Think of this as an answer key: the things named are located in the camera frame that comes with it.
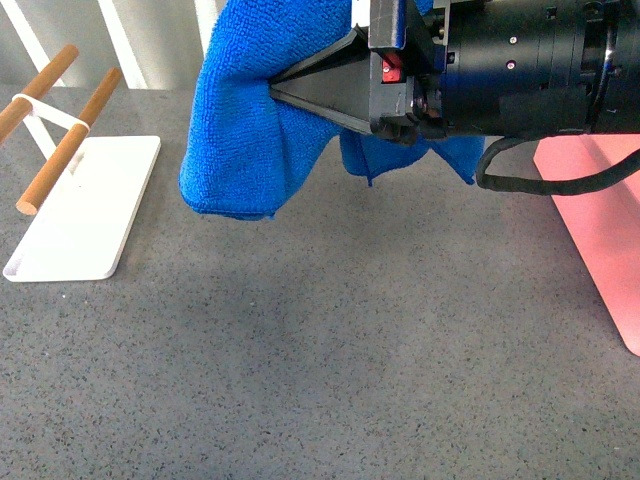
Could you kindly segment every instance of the blue microfiber towel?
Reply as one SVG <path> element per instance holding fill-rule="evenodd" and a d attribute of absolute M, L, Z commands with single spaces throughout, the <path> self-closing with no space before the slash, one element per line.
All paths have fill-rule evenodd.
<path fill-rule="evenodd" d="M 422 13 L 432 0 L 416 2 Z M 229 0 L 198 78 L 179 186 L 198 213 L 272 217 L 303 185 L 329 140 L 340 135 L 346 170 L 371 182 L 429 148 L 469 184 L 479 137 L 419 141 L 406 148 L 342 129 L 276 102 L 268 79 L 350 30 L 351 0 Z"/>

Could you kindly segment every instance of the black cable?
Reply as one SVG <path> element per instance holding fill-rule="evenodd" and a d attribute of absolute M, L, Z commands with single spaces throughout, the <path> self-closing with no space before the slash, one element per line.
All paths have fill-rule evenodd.
<path fill-rule="evenodd" d="M 602 172 L 575 180 L 533 180 L 486 174 L 487 168 L 489 168 L 489 165 L 491 165 L 491 162 L 497 155 L 505 150 L 531 141 L 535 141 L 535 139 L 525 140 L 506 137 L 490 145 L 484 152 L 476 168 L 476 182 L 478 186 L 495 192 L 573 196 L 599 192 L 600 190 L 604 190 L 621 182 L 640 170 L 640 150 L 636 150 L 620 163 Z"/>

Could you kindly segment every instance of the speckled gray surface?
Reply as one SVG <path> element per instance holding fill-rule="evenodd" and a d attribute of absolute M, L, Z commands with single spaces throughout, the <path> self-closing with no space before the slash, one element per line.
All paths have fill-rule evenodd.
<path fill-rule="evenodd" d="M 111 279 L 0 282 L 0 477 L 640 478 L 640 359 L 549 199 L 432 156 L 367 189 L 332 143 L 277 221 L 201 217 L 190 106 L 119 91 L 94 129 L 163 141 Z M 0 149 L 2 265 L 40 162 Z"/>

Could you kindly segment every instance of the white bracket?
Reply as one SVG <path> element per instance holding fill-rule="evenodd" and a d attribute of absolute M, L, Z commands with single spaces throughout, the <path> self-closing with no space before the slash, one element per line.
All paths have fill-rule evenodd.
<path fill-rule="evenodd" d="M 89 126 L 23 94 L 24 119 L 45 158 L 56 146 L 41 118 Z M 160 151 L 156 136 L 93 137 L 80 146 L 3 270 L 12 282 L 101 280 L 116 270 Z"/>

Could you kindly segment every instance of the pink board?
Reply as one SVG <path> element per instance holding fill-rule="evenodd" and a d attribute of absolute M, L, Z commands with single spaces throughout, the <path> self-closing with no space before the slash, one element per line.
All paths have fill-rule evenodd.
<path fill-rule="evenodd" d="M 535 164 L 545 180 L 604 170 L 640 149 L 640 135 L 549 138 Z M 640 173 L 605 191 L 554 197 L 625 344 L 640 356 Z"/>

